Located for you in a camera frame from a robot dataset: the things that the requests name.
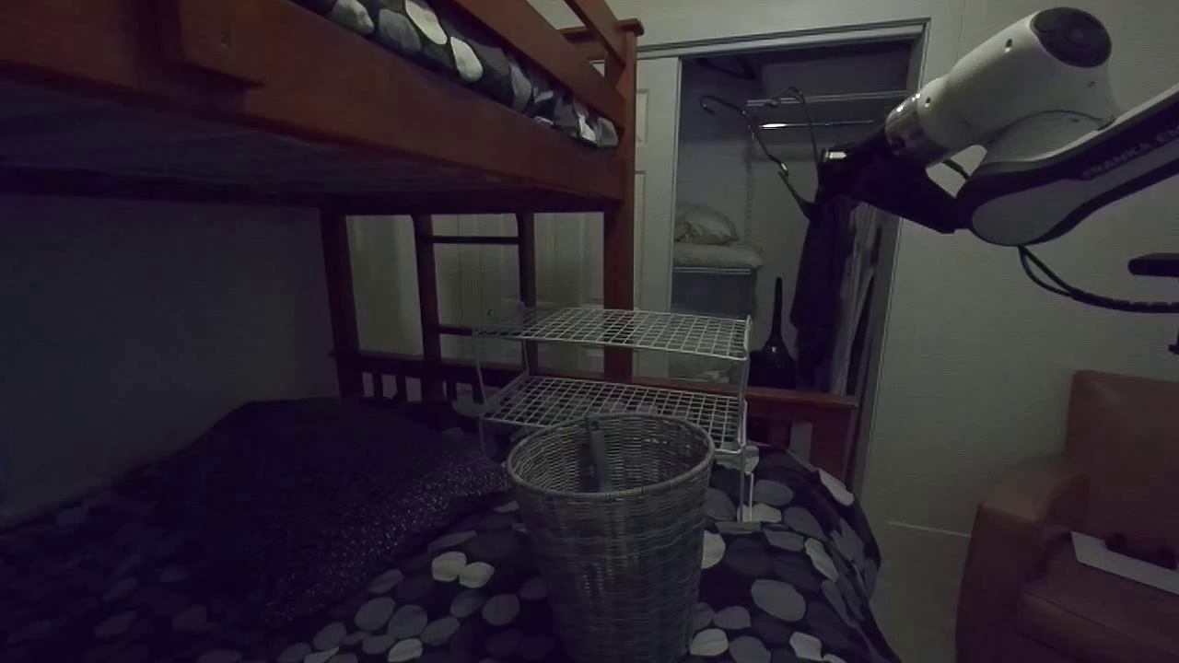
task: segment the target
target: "metal wire rack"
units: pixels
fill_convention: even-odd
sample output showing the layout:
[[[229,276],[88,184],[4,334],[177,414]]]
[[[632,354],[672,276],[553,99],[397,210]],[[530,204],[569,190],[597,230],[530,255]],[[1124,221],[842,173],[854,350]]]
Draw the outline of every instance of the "metal wire rack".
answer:
[[[625,346],[654,354],[747,362],[747,315],[569,306],[548,313],[526,313],[525,330],[517,330],[517,339],[553,346]]]
[[[720,447],[745,441],[745,398],[715,392],[668,392],[600,381],[517,374],[488,405],[483,419],[509,426],[558,426],[600,414],[657,414],[704,426]]]

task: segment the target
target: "brown leather chair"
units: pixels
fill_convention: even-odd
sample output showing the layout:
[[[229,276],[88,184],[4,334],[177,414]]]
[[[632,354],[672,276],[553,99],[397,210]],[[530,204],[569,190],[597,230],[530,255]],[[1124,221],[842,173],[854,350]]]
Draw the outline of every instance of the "brown leather chair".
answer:
[[[1077,565],[1069,530],[1177,565],[1179,383],[1077,372],[1061,462],[978,513],[960,663],[1179,663],[1179,598]]]

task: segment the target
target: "bunk bed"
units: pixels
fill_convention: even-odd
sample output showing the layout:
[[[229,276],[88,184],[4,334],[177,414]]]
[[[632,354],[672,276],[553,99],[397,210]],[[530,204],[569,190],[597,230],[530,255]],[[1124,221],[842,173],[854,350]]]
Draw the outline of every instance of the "bunk bed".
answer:
[[[481,383],[441,357],[441,334],[467,327],[439,319],[434,246],[481,238],[434,234],[430,212],[517,212],[511,238],[483,244],[520,249],[536,303],[536,212],[600,210],[603,306],[635,306],[643,25],[603,0],[569,7],[581,31],[517,0],[0,7],[0,190],[321,210],[339,372],[339,400],[242,405],[110,489],[4,530],[0,658],[560,656],[501,474],[445,414]],[[350,212],[418,230],[422,357],[358,341]],[[632,354],[603,372],[625,381]],[[854,400],[747,398],[763,439],[811,425],[816,462],[847,479]],[[892,658],[865,608],[881,548],[828,471],[765,462],[758,489],[791,514],[735,539],[709,571],[697,618],[726,630],[711,647]]]

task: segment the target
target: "laundry basket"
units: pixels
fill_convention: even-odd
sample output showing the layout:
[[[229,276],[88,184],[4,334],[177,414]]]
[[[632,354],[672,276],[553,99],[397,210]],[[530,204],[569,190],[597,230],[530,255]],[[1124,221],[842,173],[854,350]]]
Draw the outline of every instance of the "laundry basket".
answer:
[[[709,471],[711,439],[668,417],[589,417],[511,448],[509,474],[574,658],[684,656]]]

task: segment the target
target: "polka dot bedding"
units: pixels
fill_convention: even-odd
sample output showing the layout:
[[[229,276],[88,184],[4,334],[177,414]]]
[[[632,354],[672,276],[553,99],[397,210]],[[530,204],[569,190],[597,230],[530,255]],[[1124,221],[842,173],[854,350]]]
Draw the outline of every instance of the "polka dot bedding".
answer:
[[[205,454],[180,454],[186,469],[224,469],[220,448],[213,462]],[[212,548],[159,505],[159,469],[147,474],[0,533],[4,663],[569,658],[526,528],[501,485],[460,500],[445,528],[430,528],[406,551],[365,571],[348,566],[353,582],[339,582],[339,598],[285,593],[304,600],[298,611],[258,618],[258,600],[203,586]],[[758,528],[735,528],[735,494],[738,479],[720,469],[684,658],[896,658],[869,614],[881,548],[854,494],[784,454],[763,455]],[[333,545],[333,524],[316,524],[316,539],[306,545]]]
[[[445,15],[430,0],[298,0],[336,25],[423,64],[451,80],[530,114],[541,125],[594,146],[617,146],[621,131],[607,117],[587,109],[560,85],[504,50],[488,31]]]

